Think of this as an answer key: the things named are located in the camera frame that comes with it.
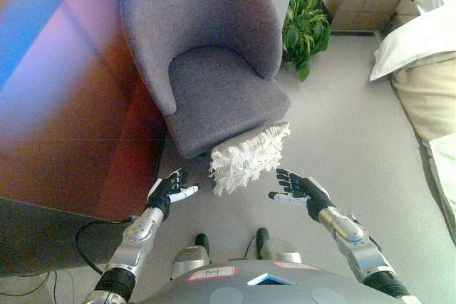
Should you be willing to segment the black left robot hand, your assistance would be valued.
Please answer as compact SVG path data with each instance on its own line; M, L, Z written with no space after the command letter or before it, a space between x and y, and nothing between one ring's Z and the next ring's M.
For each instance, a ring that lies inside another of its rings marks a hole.
M147 195L145 209L161 210L162 220L166 220L172 202L183 200L200 190L199 183L186 187L187 178L188 169L186 167L176 169L164 179L158 178Z

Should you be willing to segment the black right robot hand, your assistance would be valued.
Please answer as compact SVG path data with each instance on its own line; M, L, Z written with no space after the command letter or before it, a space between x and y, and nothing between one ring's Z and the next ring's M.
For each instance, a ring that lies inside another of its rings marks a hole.
M312 177L301 177L289 170L277 168L276 178L284 192L269 192L273 201L307 208L309 216L319 221L319 213L329 207L335 207L328 192Z

